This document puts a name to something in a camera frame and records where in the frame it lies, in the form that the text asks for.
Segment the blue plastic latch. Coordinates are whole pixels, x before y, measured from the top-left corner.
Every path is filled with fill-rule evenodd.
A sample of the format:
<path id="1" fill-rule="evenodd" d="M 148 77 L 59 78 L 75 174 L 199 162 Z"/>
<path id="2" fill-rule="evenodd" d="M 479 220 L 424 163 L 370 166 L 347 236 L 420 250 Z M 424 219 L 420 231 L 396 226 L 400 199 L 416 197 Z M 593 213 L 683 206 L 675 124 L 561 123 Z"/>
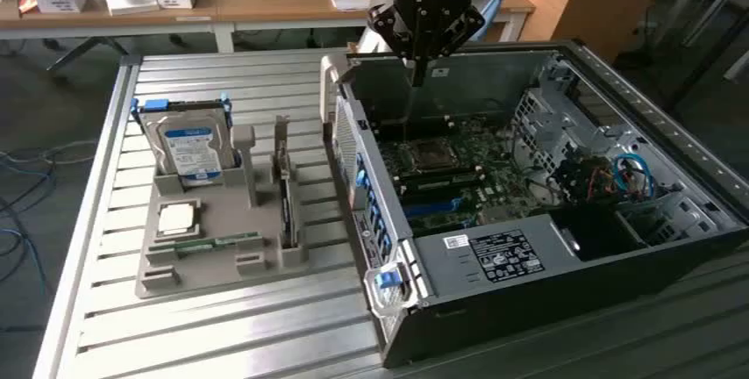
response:
<path id="1" fill-rule="evenodd" d="M 403 279 L 396 269 L 379 272 L 374 277 L 374 283 L 379 290 L 400 287 Z"/>

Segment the grey power supply unit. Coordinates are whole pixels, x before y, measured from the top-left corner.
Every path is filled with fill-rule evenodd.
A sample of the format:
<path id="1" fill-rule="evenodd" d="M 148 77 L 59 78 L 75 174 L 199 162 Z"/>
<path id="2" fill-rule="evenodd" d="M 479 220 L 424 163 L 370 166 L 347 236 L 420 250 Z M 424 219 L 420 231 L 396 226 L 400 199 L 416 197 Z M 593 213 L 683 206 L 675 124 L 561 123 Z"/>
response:
<path id="1" fill-rule="evenodd" d="M 582 266 L 547 214 L 415 240 L 431 294 L 448 301 L 517 286 Z"/>

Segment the hard disk with blue rails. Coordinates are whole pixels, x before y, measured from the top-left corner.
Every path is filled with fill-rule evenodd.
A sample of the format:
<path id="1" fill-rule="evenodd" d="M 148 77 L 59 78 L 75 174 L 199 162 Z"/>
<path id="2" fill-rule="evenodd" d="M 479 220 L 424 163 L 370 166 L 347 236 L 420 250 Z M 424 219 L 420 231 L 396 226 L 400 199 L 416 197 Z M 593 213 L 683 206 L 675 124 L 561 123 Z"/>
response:
<path id="1" fill-rule="evenodd" d="M 132 99 L 129 113 L 156 159 L 156 172 L 176 175 L 184 187 L 217 182 L 235 168 L 232 104 L 227 96 L 203 101 Z"/>

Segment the black open PC case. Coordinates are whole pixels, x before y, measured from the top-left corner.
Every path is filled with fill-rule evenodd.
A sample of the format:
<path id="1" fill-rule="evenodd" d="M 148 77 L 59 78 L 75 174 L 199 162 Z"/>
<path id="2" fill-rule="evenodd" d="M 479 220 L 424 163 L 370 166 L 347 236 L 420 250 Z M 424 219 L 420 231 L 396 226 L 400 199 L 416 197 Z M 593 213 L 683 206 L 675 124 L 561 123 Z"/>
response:
<path id="1" fill-rule="evenodd" d="M 327 150 L 384 366 L 394 368 L 662 291 L 749 241 L 749 183 L 583 45 L 474 46 L 435 61 L 423 84 L 391 54 L 347 54 Z M 383 125 L 486 116 L 510 125 L 510 149 L 562 202 L 547 214 L 582 266 L 546 279 L 438 300 L 375 140 Z M 638 246 L 613 206 L 685 191 L 709 200 L 725 230 Z M 400 287 L 375 275 L 396 269 Z"/>

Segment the long expansion slot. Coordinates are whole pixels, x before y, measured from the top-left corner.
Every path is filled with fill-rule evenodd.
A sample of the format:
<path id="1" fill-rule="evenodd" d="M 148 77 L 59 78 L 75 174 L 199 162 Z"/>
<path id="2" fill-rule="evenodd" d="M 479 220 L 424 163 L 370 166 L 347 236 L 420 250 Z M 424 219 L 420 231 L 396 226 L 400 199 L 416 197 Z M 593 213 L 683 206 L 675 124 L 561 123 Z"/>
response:
<path id="1" fill-rule="evenodd" d="M 432 214 L 454 212 L 460 207 L 462 201 L 463 198 L 456 197 L 448 201 L 407 205 L 403 207 L 403 214 L 407 218 L 418 218 Z"/>

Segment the green RAM stick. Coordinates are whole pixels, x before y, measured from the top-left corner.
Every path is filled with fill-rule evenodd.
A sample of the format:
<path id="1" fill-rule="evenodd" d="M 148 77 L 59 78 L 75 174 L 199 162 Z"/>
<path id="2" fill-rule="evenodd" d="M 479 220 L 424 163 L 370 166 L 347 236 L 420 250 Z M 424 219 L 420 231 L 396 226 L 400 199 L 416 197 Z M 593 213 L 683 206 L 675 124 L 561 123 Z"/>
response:
<path id="1" fill-rule="evenodd" d="M 167 249 L 183 249 L 183 248 L 193 248 L 193 247 L 224 247 L 229 245 L 235 245 L 237 243 L 243 243 L 247 240 L 260 239 L 262 236 L 256 232 L 243 233 L 243 234 L 233 234 L 228 236 L 221 236 L 213 239 L 193 239 L 193 240 L 183 240 L 175 241 L 171 244 L 161 243 L 155 244 L 148 247 L 149 251 L 159 251 Z"/>

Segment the metal disk bay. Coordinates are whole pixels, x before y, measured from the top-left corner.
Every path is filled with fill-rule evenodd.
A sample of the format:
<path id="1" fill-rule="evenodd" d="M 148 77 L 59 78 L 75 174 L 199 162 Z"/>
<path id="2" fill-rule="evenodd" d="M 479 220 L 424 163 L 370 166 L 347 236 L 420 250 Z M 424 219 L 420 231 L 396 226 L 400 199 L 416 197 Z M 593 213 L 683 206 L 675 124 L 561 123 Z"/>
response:
<path id="1" fill-rule="evenodd" d="M 613 206 L 625 231 L 641 247 L 669 242 L 703 239 L 725 230 L 715 207 L 709 200 L 685 191 L 669 192 L 662 197 Z"/>

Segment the silver CPU chip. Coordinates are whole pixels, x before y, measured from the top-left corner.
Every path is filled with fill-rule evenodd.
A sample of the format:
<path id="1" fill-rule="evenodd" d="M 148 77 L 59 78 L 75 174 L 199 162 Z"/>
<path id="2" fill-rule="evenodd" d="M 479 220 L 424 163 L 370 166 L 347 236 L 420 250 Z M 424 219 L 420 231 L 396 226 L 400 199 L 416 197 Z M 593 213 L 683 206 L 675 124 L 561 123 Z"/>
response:
<path id="1" fill-rule="evenodd" d="M 168 204 L 160 208 L 156 231 L 161 235 L 187 233 L 196 226 L 196 208 L 189 203 Z"/>

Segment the metal CPU socket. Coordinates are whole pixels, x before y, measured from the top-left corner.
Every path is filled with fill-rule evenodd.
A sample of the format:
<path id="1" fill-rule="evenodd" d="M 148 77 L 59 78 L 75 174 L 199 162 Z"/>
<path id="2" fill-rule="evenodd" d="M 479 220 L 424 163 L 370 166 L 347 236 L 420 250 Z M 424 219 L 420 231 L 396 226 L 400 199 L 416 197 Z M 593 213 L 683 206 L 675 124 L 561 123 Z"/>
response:
<path id="1" fill-rule="evenodd" d="M 412 167 L 418 171 L 428 172 L 458 166 L 450 142 L 443 138 L 410 141 L 406 148 Z"/>

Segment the green motherboard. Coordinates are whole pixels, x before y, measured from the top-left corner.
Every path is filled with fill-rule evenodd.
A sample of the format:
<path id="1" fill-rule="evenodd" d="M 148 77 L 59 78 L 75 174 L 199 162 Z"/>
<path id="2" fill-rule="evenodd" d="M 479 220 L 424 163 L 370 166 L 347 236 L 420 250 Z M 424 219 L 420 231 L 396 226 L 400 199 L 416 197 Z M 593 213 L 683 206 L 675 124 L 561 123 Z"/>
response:
<path id="1" fill-rule="evenodd" d="M 383 125 L 375 129 L 374 137 L 402 207 L 463 198 L 454 212 L 406 218 L 414 237 L 523 218 L 554 208 L 562 202 L 553 187 L 531 178 L 538 169 L 522 168 L 514 159 L 510 149 L 518 145 L 518 140 L 513 128 L 486 116 L 463 119 L 446 117 L 406 125 Z M 450 142 L 458 160 L 456 167 L 442 170 L 472 168 L 478 172 L 476 178 L 468 182 L 399 182 L 400 174 L 420 173 L 412 167 L 406 144 L 435 138 Z M 472 183 L 472 186 L 459 196 L 400 197 L 403 186 L 434 183 Z"/>

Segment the grey parts rack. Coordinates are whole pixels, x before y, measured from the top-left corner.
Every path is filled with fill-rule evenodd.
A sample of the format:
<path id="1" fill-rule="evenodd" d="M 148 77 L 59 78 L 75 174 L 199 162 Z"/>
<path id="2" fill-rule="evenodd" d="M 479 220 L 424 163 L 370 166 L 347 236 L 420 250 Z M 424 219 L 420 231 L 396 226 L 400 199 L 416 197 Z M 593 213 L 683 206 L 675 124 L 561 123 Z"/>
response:
<path id="1" fill-rule="evenodd" d="M 254 145 L 252 127 L 233 127 L 232 149 L 240 156 L 240 164 L 225 169 L 217 182 L 209 185 L 187 188 L 175 175 L 155 175 L 136 274 L 135 293 L 139 298 L 232 284 L 259 285 L 290 278 L 311 267 L 300 217 L 296 164 L 291 162 L 291 193 L 299 244 L 284 249 L 280 242 L 279 185 L 272 174 L 274 149 L 266 159 L 254 158 Z M 160 208 L 181 203 L 189 203 L 196 208 L 193 230 L 173 235 L 159 234 Z M 262 238 L 224 247 L 148 250 L 155 244 L 250 232 L 256 232 Z"/>

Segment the grey card retention latch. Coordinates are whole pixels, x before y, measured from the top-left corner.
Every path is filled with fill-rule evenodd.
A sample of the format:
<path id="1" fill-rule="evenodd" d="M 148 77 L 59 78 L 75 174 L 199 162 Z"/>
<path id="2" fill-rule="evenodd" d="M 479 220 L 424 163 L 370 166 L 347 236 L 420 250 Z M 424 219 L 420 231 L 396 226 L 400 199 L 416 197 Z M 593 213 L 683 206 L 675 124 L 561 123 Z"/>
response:
<path id="1" fill-rule="evenodd" d="M 338 85 L 352 78 L 352 63 L 347 54 L 336 53 L 323 56 L 319 71 L 319 117 L 323 135 L 332 139 L 335 134 Z"/>

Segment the wooden top desk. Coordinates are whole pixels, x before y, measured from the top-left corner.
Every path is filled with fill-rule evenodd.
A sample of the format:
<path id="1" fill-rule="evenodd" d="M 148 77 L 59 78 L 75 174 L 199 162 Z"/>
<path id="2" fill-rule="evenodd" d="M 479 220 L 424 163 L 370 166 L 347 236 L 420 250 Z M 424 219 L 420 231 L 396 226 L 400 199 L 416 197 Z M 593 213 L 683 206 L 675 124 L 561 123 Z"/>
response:
<path id="1" fill-rule="evenodd" d="M 17 0 L 0 0 L 0 39 L 61 39 L 213 32 L 216 0 L 196 0 L 191 9 L 109 15 L 103 0 L 87 0 L 80 13 L 21 14 Z"/>
<path id="2" fill-rule="evenodd" d="M 217 0 L 216 9 L 235 31 L 366 26 L 366 11 L 331 0 Z"/>

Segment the black chair base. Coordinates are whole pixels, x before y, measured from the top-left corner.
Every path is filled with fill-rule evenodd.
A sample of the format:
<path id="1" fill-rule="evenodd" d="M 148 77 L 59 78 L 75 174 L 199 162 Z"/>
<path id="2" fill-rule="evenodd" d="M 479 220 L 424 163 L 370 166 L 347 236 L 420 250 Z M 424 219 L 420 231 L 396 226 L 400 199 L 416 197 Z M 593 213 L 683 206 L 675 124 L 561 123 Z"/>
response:
<path id="1" fill-rule="evenodd" d="M 88 37 L 71 51 L 68 51 L 45 69 L 52 81 L 64 84 L 67 79 L 59 75 L 60 70 L 79 59 L 96 46 L 109 47 L 120 56 L 129 55 L 128 50 L 111 37 Z"/>

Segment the graphics card with metal bracket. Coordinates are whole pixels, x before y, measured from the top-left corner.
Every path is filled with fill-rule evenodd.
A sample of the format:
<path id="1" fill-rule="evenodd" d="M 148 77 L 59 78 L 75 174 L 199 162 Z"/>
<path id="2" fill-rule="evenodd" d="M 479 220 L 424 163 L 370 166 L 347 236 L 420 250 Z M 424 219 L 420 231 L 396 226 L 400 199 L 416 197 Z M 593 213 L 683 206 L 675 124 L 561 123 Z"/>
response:
<path id="1" fill-rule="evenodd" d="M 279 185 L 280 217 L 282 217 L 282 247 L 290 249 L 299 244 L 299 233 L 295 225 L 291 183 L 294 170 L 288 152 L 288 123 L 287 116 L 278 116 L 274 125 L 274 182 Z"/>

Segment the white table leg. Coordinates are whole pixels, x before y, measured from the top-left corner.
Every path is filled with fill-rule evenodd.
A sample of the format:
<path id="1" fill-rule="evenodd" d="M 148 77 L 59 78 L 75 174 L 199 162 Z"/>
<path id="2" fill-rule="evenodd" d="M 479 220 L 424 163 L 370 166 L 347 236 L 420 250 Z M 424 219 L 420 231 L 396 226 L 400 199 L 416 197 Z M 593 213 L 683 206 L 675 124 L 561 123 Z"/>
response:
<path id="1" fill-rule="evenodd" d="M 727 81 L 734 81 L 748 67 L 749 67 L 749 49 L 730 65 L 729 69 L 725 71 L 723 79 Z"/>

